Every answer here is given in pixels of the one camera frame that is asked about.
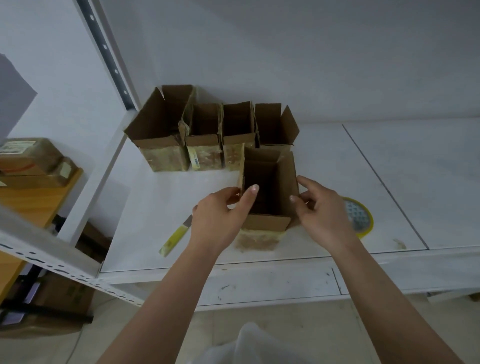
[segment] white label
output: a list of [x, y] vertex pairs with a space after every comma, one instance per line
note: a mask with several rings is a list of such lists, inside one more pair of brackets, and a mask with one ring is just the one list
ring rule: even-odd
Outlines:
[[72, 166], [67, 162], [62, 163], [62, 167], [60, 169], [60, 176], [63, 178], [68, 178], [70, 176], [70, 172], [72, 171]]
[[192, 162], [192, 167], [194, 170], [200, 169], [200, 162], [198, 161], [197, 152], [194, 148], [188, 148], [188, 154], [190, 155], [190, 162]]
[[0, 154], [22, 154], [35, 143], [35, 140], [11, 140], [2, 145]]

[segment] person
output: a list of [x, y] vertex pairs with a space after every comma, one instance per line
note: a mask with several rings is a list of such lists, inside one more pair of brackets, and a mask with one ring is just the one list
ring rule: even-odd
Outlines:
[[[307, 188], [300, 197], [290, 197], [300, 222], [332, 255], [381, 362], [462, 363], [363, 247], [342, 197], [308, 178], [297, 179]], [[258, 191], [253, 185], [240, 198], [239, 188], [229, 187], [194, 207], [187, 248], [98, 363], [175, 363], [215, 261], [239, 233]], [[261, 343], [255, 346], [255, 340]], [[273, 340], [247, 324], [223, 354], [207, 352], [199, 363], [310, 363], [290, 352], [275, 356], [273, 348], [281, 351], [282, 346]], [[239, 346], [249, 341], [252, 346]]]

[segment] scuff mark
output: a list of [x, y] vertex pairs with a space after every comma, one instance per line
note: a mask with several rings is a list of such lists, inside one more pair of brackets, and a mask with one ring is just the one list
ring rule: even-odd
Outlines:
[[393, 239], [394, 242], [396, 242], [396, 246], [400, 250], [407, 250], [407, 246], [405, 243], [399, 239]]

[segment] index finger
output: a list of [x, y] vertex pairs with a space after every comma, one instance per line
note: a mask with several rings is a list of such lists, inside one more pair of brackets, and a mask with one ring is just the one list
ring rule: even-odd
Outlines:
[[325, 193], [331, 191], [330, 189], [319, 184], [317, 181], [311, 180], [307, 177], [299, 175], [297, 176], [297, 181], [303, 187], [306, 187], [308, 189], [311, 197], [313, 197], [312, 199], [314, 199], [315, 201], [321, 200]]
[[238, 187], [226, 187], [220, 191], [215, 192], [214, 195], [220, 197], [223, 201], [225, 201], [225, 203], [227, 203], [229, 199], [239, 193], [240, 188]]

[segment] forearm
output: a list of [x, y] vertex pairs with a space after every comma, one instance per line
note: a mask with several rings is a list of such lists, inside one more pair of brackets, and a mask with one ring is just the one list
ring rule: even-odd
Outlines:
[[461, 363], [360, 242], [332, 256], [382, 363]]
[[185, 249], [99, 363], [175, 363], [217, 255]]

